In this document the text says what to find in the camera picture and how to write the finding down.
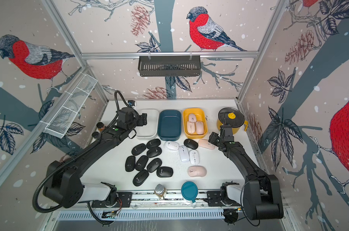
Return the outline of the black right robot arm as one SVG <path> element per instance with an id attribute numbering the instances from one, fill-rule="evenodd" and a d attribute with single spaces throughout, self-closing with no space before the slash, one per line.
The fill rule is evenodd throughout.
<path id="1" fill-rule="evenodd" d="M 208 140 L 230 159 L 243 175 L 245 183 L 223 183 L 221 201 L 225 205 L 236 202 L 250 220 L 281 219 L 284 217 L 279 180 L 260 169 L 247 155 L 240 142 L 234 141 L 232 127 L 221 125 L 220 134 L 213 132 Z"/>

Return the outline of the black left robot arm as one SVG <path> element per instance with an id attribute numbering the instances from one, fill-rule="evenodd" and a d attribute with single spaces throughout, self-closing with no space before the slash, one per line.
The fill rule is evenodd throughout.
<path id="1" fill-rule="evenodd" d="M 147 114 L 139 114 L 132 107 L 117 111 L 115 120 L 107 126 L 97 139 L 75 157 L 64 162 L 54 161 L 47 169 L 45 179 L 37 187 L 32 200 L 35 210 L 41 213 L 55 211 L 61 207 L 70 208 L 85 202 L 84 192 L 88 186 L 81 182 L 84 173 L 104 154 L 120 145 L 136 127 L 147 125 Z M 43 209 L 38 204 L 40 193 L 58 205 Z"/>

